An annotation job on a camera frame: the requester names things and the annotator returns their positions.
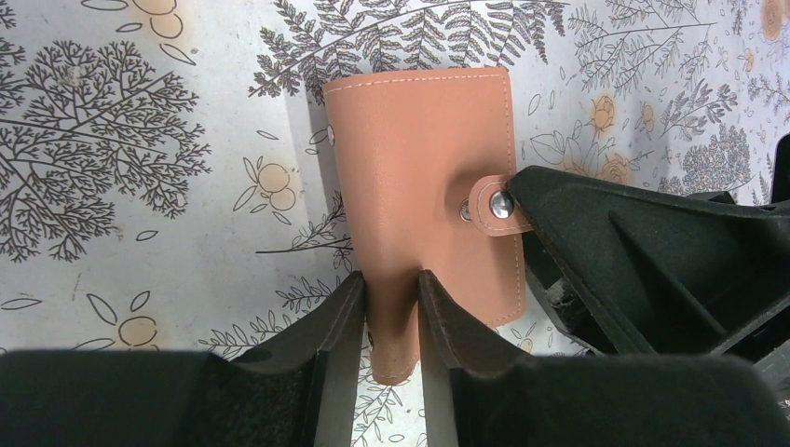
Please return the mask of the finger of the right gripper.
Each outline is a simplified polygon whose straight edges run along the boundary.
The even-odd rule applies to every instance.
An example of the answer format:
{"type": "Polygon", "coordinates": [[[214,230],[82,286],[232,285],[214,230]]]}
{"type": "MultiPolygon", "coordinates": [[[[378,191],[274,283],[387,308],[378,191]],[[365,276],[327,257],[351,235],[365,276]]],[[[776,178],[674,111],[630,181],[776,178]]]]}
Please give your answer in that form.
{"type": "Polygon", "coordinates": [[[731,354],[789,339],[789,204],[673,196],[542,167],[506,183],[607,354],[731,354]]]}
{"type": "Polygon", "coordinates": [[[550,321],[594,355],[608,353],[608,339],[591,311],[536,234],[523,234],[527,284],[550,321]]]}

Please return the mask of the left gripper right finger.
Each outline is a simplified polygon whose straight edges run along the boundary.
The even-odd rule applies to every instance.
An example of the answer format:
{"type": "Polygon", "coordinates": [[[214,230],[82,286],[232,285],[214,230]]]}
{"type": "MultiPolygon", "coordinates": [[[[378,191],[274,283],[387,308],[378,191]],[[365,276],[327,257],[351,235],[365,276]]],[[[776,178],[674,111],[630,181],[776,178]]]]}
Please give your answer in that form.
{"type": "Polygon", "coordinates": [[[785,446],[748,363],[719,356],[532,356],[418,276],[431,446],[785,446]]]}

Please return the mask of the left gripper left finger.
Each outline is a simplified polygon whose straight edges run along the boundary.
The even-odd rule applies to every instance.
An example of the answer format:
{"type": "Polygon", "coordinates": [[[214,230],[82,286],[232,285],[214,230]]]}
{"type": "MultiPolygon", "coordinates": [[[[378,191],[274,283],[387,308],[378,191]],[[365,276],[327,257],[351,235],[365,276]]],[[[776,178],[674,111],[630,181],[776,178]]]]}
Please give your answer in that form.
{"type": "Polygon", "coordinates": [[[5,446],[347,446],[365,284],[235,359],[197,351],[22,350],[1,358],[5,446]]]}

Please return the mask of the brown leather card holder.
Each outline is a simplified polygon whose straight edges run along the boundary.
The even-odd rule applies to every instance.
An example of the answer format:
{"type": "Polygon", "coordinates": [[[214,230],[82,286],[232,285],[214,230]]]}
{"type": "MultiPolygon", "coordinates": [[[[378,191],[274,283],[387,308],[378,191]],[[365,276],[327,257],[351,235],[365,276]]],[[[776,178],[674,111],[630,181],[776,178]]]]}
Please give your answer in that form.
{"type": "Polygon", "coordinates": [[[491,328],[526,310],[527,222],[490,204],[517,170],[511,81],[503,68],[357,74],[323,97],[366,283],[371,372],[395,386],[420,358],[422,270],[491,328]]]}

